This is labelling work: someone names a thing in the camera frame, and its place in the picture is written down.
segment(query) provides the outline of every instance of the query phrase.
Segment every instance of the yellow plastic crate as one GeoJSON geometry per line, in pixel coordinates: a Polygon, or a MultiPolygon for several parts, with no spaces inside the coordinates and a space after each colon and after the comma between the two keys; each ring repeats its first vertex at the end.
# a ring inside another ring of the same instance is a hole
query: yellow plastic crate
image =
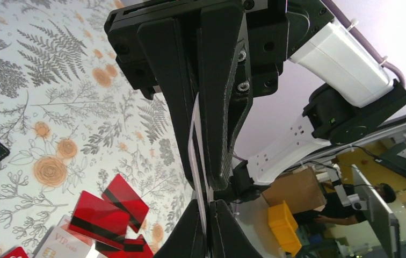
{"type": "Polygon", "coordinates": [[[298,224],[286,202],[268,208],[268,224],[280,247],[295,256],[302,244],[296,235],[298,224]]]}

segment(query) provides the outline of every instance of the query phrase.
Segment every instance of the white wall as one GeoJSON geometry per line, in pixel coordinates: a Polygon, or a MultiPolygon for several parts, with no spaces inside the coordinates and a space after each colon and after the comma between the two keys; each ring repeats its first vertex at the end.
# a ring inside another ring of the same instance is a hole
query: white wall
{"type": "MultiPolygon", "coordinates": [[[[403,207],[403,204],[399,200],[390,203],[389,207],[395,212],[399,220],[401,240],[406,241],[406,208],[403,207]]],[[[330,231],[335,238],[347,237],[350,246],[363,245],[365,243],[369,243],[371,247],[380,245],[379,240],[367,221],[351,226],[336,226],[331,228],[330,231]]]]}
{"type": "MultiPolygon", "coordinates": [[[[382,55],[398,66],[406,78],[406,2],[400,0],[334,0],[349,19],[382,55]]],[[[236,142],[236,153],[255,155],[272,139],[285,134],[308,103],[309,95],[323,82],[304,68],[286,62],[279,77],[279,90],[272,96],[256,98],[236,142]]],[[[406,106],[392,118],[406,114],[406,106]]]]}

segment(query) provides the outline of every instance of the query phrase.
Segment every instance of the person's hand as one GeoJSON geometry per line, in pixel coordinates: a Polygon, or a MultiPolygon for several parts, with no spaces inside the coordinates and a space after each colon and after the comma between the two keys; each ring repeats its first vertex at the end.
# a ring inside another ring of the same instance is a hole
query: person's hand
{"type": "Polygon", "coordinates": [[[323,215],[318,215],[318,218],[315,219],[315,222],[317,223],[328,223],[330,221],[330,218],[323,216],[323,215]]]}

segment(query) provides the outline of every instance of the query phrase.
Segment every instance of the floral tablecloth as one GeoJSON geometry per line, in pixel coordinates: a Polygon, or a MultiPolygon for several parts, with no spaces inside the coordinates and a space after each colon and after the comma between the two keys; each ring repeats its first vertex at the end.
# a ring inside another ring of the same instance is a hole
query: floral tablecloth
{"type": "Polygon", "coordinates": [[[157,251],[190,201],[165,100],[142,98],[115,64],[104,0],[0,0],[0,255],[32,252],[121,174],[150,206],[157,251]]]}

